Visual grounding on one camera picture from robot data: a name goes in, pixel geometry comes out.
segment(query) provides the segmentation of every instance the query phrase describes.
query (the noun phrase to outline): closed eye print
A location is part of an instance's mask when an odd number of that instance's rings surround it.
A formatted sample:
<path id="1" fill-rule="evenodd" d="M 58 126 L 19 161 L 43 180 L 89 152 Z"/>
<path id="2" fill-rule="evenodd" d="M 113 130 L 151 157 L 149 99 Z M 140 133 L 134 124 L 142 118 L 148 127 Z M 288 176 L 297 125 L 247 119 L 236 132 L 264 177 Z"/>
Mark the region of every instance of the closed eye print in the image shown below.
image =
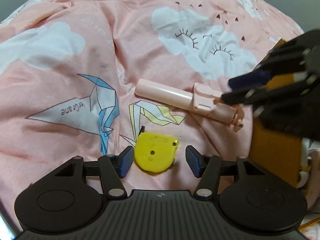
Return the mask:
<path id="1" fill-rule="evenodd" d="M 191 35 L 193 34 L 193 33 L 191 33 L 190 35 L 188 34 L 188 30 L 186 30 L 186 32 L 184 32 L 184 30 L 183 30 L 183 28 L 182 28 L 182 31 L 181 31 L 181 29 L 179 29 L 179 34 L 174 34 L 174 35 L 176 35 L 176 37 L 178 38 L 179 36 L 181 36 L 181 35 L 185 35 L 185 36 L 187 36 L 187 37 L 189 37 L 191 40 L 192 40 L 192 43 L 193 43 L 193 48 L 194 49 L 198 49 L 197 47 L 196 47 L 196 44 L 198 43 L 198 42 L 195 42 L 195 39 L 196 38 L 193 38 L 193 37 L 191 37 Z"/>
<path id="2" fill-rule="evenodd" d="M 210 52 L 211 54 L 213 54 L 213 55 L 215 55 L 217 51 L 225 52 L 225 53 L 229 54 L 229 56 L 230 56 L 230 60 L 232 60 L 232 61 L 233 61 L 232 56 L 233 56 L 234 54 L 231 54 L 231 53 L 230 53 L 230 52 L 231 52 L 231 50 L 226 51 L 226 49 L 227 49 L 227 48 L 222 49 L 222 48 L 221 48 L 221 45 L 219 46 L 219 48 L 217 48 L 217 46 L 215 45 L 214 47 L 212 47 L 212 51 L 209 51 L 209 52 Z"/>

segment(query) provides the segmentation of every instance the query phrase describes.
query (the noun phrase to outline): round pad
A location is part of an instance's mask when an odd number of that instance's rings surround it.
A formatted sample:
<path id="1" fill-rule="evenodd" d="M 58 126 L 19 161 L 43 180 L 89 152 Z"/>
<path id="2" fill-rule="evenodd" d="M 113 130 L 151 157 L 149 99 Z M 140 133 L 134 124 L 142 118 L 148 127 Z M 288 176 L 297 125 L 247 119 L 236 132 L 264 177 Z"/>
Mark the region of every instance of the round pad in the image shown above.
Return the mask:
<path id="1" fill-rule="evenodd" d="M 220 195 L 223 213 L 248 231 L 281 232 L 299 226 L 307 210 L 302 193 L 276 176 L 245 176 Z"/>
<path id="2" fill-rule="evenodd" d="M 100 194 L 82 181 L 54 177 L 24 190 L 14 209 L 24 229 L 63 233 L 90 223 L 102 208 Z"/>

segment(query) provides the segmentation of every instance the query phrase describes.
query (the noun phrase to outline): bed sheet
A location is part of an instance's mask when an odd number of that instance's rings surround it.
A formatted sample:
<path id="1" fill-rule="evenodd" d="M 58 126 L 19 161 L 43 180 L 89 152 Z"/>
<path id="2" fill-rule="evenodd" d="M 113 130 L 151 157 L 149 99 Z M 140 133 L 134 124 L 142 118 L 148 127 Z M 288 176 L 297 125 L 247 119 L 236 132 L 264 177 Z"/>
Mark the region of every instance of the bed sheet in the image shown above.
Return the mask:
<path id="1" fill-rule="evenodd" d="M 252 115 L 232 128 L 137 98 L 140 78 L 228 91 L 280 38 L 303 31 L 263 0 L 30 0 L 0 24 L 0 198 L 14 222 L 17 195 L 75 155 L 93 161 L 146 131 L 180 138 L 159 174 L 134 163 L 133 188 L 194 190 L 187 145 L 224 160 L 248 155 Z M 220 191 L 232 182 L 223 178 Z"/>

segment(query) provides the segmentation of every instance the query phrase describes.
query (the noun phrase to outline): yellow tape measure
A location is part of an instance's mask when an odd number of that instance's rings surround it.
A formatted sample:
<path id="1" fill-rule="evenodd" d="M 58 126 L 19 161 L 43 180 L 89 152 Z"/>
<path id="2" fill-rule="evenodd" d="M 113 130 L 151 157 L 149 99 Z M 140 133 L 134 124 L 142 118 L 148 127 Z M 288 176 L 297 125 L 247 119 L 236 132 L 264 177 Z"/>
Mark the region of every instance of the yellow tape measure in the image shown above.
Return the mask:
<path id="1" fill-rule="evenodd" d="M 138 136 L 134 158 L 143 170 L 162 172 L 172 165 L 178 145 L 177 138 L 143 132 Z"/>

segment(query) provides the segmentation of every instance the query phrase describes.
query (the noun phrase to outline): cloud print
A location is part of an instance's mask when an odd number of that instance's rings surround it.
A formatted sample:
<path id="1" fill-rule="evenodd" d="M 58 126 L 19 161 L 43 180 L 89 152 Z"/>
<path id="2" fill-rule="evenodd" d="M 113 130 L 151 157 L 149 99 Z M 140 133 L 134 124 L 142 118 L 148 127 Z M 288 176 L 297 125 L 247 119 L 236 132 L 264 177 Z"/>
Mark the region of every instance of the cloud print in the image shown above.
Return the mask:
<path id="1" fill-rule="evenodd" d="M 186 62 L 206 79 L 235 77 L 250 72 L 255 56 L 239 46 L 238 38 L 221 25 L 191 10 L 156 9 L 151 17 L 159 40 L 174 55 L 183 54 Z"/>
<path id="2" fill-rule="evenodd" d="M 16 60 L 37 69 L 51 70 L 66 55 L 82 52 L 84 45 L 84 38 L 72 32 L 65 22 L 24 31 L 0 43 L 0 74 Z"/>
<path id="3" fill-rule="evenodd" d="M 247 13 L 250 14 L 252 18 L 257 17 L 260 20 L 262 20 L 261 15 L 258 13 L 258 11 L 253 7 L 251 0 L 237 0 L 239 3 L 241 3 L 244 7 L 244 9 L 247 11 Z"/>

